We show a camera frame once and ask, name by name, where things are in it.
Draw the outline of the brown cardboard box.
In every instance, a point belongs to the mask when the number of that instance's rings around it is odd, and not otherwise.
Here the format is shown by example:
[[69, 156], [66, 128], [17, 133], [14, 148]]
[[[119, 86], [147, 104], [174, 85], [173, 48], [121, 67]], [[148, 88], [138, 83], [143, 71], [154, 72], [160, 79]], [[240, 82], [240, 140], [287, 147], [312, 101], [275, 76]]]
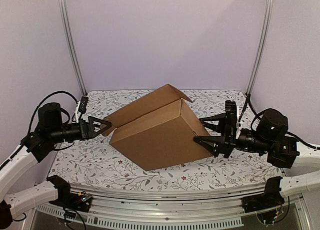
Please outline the brown cardboard box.
[[105, 117], [112, 127], [109, 144], [145, 171], [208, 158], [212, 154], [194, 141], [209, 136], [187, 105], [191, 99], [164, 85]]

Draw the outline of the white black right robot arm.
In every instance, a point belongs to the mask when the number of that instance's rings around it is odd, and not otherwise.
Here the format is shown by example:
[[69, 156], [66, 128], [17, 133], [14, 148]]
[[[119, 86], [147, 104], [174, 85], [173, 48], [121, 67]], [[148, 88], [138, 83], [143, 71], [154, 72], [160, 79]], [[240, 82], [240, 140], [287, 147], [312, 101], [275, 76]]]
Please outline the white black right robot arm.
[[286, 116], [269, 108], [256, 115], [255, 119], [259, 119], [256, 128], [240, 128], [237, 110], [227, 107], [222, 114], [200, 119], [205, 128], [218, 135], [195, 136], [193, 140], [215, 157], [223, 155], [229, 158], [236, 149], [266, 155], [268, 163], [281, 169], [319, 168], [320, 147], [289, 133]]

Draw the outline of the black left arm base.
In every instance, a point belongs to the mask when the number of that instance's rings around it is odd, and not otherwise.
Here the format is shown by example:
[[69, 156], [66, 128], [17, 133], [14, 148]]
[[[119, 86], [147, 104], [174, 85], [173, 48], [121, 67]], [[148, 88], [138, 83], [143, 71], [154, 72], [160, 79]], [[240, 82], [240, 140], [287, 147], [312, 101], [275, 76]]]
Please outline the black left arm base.
[[93, 195], [86, 191], [72, 193], [70, 189], [58, 189], [58, 198], [53, 201], [49, 201], [50, 204], [73, 209], [88, 213], [93, 200]]

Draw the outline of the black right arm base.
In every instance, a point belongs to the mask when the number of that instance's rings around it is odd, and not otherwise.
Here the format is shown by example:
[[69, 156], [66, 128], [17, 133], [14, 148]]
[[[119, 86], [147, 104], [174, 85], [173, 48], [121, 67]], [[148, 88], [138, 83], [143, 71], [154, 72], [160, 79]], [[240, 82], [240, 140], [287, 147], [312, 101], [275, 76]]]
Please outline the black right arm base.
[[245, 213], [273, 208], [284, 203], [285, 199], [280, 195], [280, 192], [274, 190], [265, 190], [262, 194], [247, 196], [241, 199], [241, 206]]

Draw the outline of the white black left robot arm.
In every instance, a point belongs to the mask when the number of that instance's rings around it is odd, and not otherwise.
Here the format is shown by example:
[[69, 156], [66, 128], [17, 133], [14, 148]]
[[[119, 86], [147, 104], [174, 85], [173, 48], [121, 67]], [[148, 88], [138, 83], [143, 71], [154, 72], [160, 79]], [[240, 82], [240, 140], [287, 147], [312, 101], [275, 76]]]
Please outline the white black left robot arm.
[[28, 133], [0, 166], [0, 228], [8, 228], [18, 222], [21, 215], [39, 205], [50, 202], [73, 212], [88, 212], [89, 195], [71, 193], [70, 184], [54, 175], [32, 188], [9, 194], [13, 184], [30, 168], [40, 163], [59, 143], [89, 140], [112, 127], [111, 122], [89, 116], [79, 117], [74, 123], [63, 122], [68, 112], [59, 103], [47, 103], [38, 109], [38, 124]]

